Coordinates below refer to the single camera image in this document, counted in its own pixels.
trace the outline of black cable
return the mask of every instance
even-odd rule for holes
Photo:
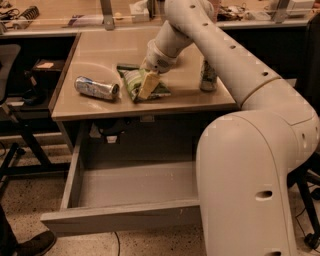
[[[305,210],[306,210],[306,208],[304,208],[304,209],[302,210],[302,212],[300,212],[298,215],[295,216],[295,219],[296,219],[296,221],[297,221],[297,223],[298,223],[298,225],[299,225],[299,227],[300,227],[300,229],[301,229],[304,237],[306,237],[306,233],[304,232],[304,230],[303,230],[303,228],[302,228],[302,226],[301,226],[300,221],[299,221],[298,218],[305,212]]]
[[[3,153],[0,155],[0,157],[3,157],[3,156],[6,155],[7,150],[6,150],[6,147],[4,146],[4,144],[1,141],[0,141],[0,145],[1,145],[2,149],[3,149]]]
[[[117,241],[118,241],[118,256],[120,256],[120,238],[119,238],[119,236],[118,236],[118,233],[117,232],[114,232],[114,234],[116,235],[116,237],[117,237]]]

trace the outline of chair leg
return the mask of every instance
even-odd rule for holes
[[[320,240],[319,240],[320,224],[319,224],[316,209],[314,207],[313,199],[309,190],[309,186],[308,186],[309,180],[308,180],[308,174],[307,174],[311,168],[315,168],[316,164],[320,165],[320,161],[318,162],[320,158],[318,158],[318,155],[317,154],[315,155],[315,154],[313,154],[307,160],[306,163],[304,163],[302,166],[294,170],[291,176],[288,176],[288,178],[291,178],[290,184],[292,184],[292,182],[296,182],[298,185],[301,198],[305,205],[309,220],[311,222],[311,225],[314,231],[314,234],[311,234],[311,233],[308,234],[304,240],[305,244],[312,249],[316,249],[320,245]]]

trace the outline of aluminum can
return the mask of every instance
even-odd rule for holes
[[[120,91],[118,84],[99,83],[84,76],[79,76],[74,86],[80,93],[105,100],[115,100]]]

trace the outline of wooden desk surface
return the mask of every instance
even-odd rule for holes
[[[199,90],[203,57],[194,46],[185,49],[177,65],[161,79],[172,95],[145,103],[133,103],[116,71],[118,63],[141,64],[147,43],[159,28],[84,32],[71,61],[52,112],[56,121],[96,119],[201,110],[231,110],[236,104],[222,85],[213,93]],[[80,94],[74,88],[78,76],[105,83],[119,83],[120,98],[108,102]]]

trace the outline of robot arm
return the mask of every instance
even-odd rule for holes
[[[211,123],[198,144],[207,255],[296,256],[286,178],[315,151],[318,117],[291,85],[215,26],[211,10],[206,0],[166,0],[167,21],[149,42],[145,63],[168,72],[195,43],[242,110]]]

